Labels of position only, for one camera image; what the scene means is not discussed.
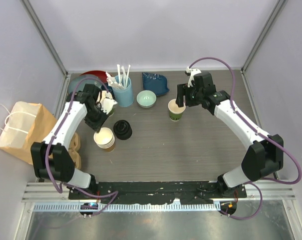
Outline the brown paper cup stack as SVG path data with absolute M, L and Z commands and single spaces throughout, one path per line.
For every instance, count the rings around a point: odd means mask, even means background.
M 115 136 L 110 128 L 102 127 L 99 132 L 93 135 L 95 144 L 106 152 L 111 152 L 115 148 Z

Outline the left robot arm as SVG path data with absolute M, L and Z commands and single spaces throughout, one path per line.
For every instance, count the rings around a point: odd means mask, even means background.
M 73 90 L 51 132 L 31 146 L 36 177 L 53 184 L 64 183 L 76 188 L 85 199 L 93 199 L 98 190 L 95 177 L 75 167 L 68 149 L 81 121 L 98 133 L 116 104 L 109 91 L 94 84 L 85 84 L 81 91 Z

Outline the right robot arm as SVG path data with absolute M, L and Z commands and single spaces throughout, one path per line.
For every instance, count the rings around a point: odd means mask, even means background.
M 186 71 L 187 83 L 178 84 L 178 107 L 200 105 L 223 121 L 240 139 L 246 154 L 235 169 L 217 178 L 217 193 L 229 197 L 235 189 L 248 181 L 257 181 L 283 167 L 283 152 L 259 134 L 269 136 L 247 116 L 240 118 L 239 110 L 226 91 L 217 91 L 211 73 L 192 69 Z

